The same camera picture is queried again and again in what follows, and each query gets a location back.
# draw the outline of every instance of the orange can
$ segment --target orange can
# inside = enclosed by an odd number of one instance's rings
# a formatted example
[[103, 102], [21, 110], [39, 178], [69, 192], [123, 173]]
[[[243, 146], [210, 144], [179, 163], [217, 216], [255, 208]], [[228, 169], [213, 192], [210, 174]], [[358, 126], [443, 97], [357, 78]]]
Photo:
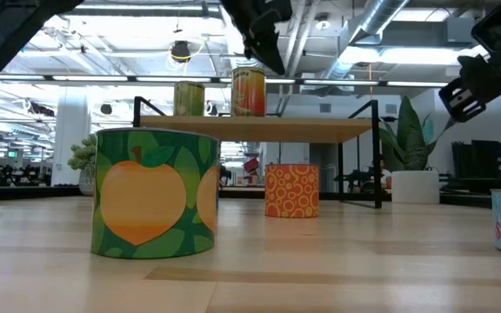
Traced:
[[264, 117], [266, 115], [266, 77], [264, 70], [243, 67], [231, 76], [231, 115]]

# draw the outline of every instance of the ceiling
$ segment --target ceiling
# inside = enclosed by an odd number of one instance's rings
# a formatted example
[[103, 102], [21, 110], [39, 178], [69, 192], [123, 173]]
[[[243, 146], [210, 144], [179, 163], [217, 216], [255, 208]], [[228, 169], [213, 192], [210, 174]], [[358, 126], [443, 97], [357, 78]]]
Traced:
[[[245, 59], [238, 55], [242, 52], [241, 37], [231, 25], [226, 26], [223, 20], [215, 18], [219, 15], [217, 3], [208, 0], [214, 17], [201, 18], [187, 17], [184, 11], [188, 5], [200, 7], [201, 0], [87, 0], [81, 9], [46, 23], [2, 74], [227, 77], [231, 68], [244, 63]], [[293, 1], [294, 11], [304, 3], [305, 0]], [[464, 11], [462, 17], [471, 18], [476, 11], [470, 8], [476, 3], [479, 2], [410, 1], [395, 21], [443, 21], [458, 10]], [[317, 13], [328, 13], [330, 26], [320, 30], [313, 23], [304, 45], [306, 55], [300, 57], [296, 76], [319, 75], [330, 67], [338, 57], [337, 39], [343, 22], [360, 15], [363, 7], [361, 0], [320, 2]], [[306, 13], [307, 10], [300, 25], [301, 34]], [[283, 57], [290, 42], [290, 23], [281, 23], [277, 29], [278, 48]], [[171, 61], [170, 47], [176, 41], [189, 43], [192, 58], [186, 66]], [[370, 68], [355, 65], [350, 74], [356, 79], [446, 82], [457, 72], [457, 65], [378, 62]], [[267, 70], [267, 76], [275, 75]], [[62, 88], [43, 83], [0, 82], [0, 120], [15, 120], [0, 123], [0, 134], [12, 133], [51, 145], [55, 136], [54, 118], [45, 117], [46, 122], [35, 123], [39, 116], [29, 113], [28, 108], [30, 103], [36, 103], [58, 114]], [[131, 121], [135, 96], [151, 99], [166, 113], [171, 112], [171, 87], [99, 85], [87, 86], [86, 91], [93, 105], [94, 131], [124, 126]], [[396, 95], [408, 92], [411, 90], [384, 89], [384, 93]], [[206, 91], [206, 99], [214, 103], [229, 104], [229, 97], [229, 88]], [[103, 103], [112, 104], [111, 115], [100, 112]]]

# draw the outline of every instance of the can on shelf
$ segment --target can on shelf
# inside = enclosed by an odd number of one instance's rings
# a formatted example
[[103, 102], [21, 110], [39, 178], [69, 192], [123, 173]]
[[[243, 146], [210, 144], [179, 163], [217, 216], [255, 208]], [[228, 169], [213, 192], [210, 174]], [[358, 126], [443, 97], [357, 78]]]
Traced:
[[173, 115], [201, 117], [204, 115], [204, 85], [193, 82], [175, 84]]
[[242, 67], [233, 70], [231, 79], [231, 115], [263, 117], [266, 115], [266, 78], [264, 70]]

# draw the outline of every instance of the wooden shelf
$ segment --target wooden shelf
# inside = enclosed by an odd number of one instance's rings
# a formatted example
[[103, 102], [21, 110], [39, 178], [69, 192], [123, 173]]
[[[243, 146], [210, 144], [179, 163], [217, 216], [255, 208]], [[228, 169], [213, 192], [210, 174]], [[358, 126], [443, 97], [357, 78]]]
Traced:
[[221, 141], [344, 143], [371, 129], [370, 119], [141, 117], [141, 126], [191, 131]]

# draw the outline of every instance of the white planter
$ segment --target white planter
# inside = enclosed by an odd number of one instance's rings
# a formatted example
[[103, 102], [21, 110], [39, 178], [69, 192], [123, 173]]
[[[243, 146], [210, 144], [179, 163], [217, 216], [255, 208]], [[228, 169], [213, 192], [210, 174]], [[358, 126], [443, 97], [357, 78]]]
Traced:
[[440, 178], [436, 171], [404, 170], [391, 173], [394, 203], [439, 204]]

